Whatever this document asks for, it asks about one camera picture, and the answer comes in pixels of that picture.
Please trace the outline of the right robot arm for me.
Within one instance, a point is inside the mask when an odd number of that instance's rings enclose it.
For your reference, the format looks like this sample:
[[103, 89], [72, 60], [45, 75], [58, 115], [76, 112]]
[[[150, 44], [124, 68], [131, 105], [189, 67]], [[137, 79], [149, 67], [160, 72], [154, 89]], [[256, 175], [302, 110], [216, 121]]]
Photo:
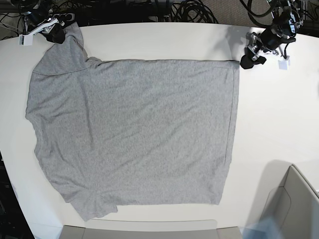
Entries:
[[12, 0], [10, 2], [18, 10], [20, 16], [25, 17], [27, 23], [23, 34], [19, 36], [19, 44], [31, 46], [33, 37], [43, 35], [47, 41], [62, 44], [65, 40], [63, 30], [64, 19], [54, 17], [52, 1], [50, 0]]

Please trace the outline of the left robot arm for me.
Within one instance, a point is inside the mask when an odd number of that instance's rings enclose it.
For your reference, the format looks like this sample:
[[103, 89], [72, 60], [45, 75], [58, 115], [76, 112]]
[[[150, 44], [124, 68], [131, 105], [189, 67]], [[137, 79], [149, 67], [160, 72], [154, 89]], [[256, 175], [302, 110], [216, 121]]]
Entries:
[[272, 53], [281, 56], [279, 67], [287, 69], [290, 65], [290, 57], [287, 54], [289, 44], [296, 41], [296, 35], [303, 25], [297, 4], [294, 0], [269, 0], [269, 9], [262, 14], [252, 11], [252, 1], [247, 3], [240, 1], [247, 10], [250, 20], [258, 27], [264, 28], [261, 33], [249, 33], [249, 44], [245, 48], [245, 54], [240, 60], [243, 69], [251, 69], [255, 65], [264, 64], [266, 58], [260, 55]]

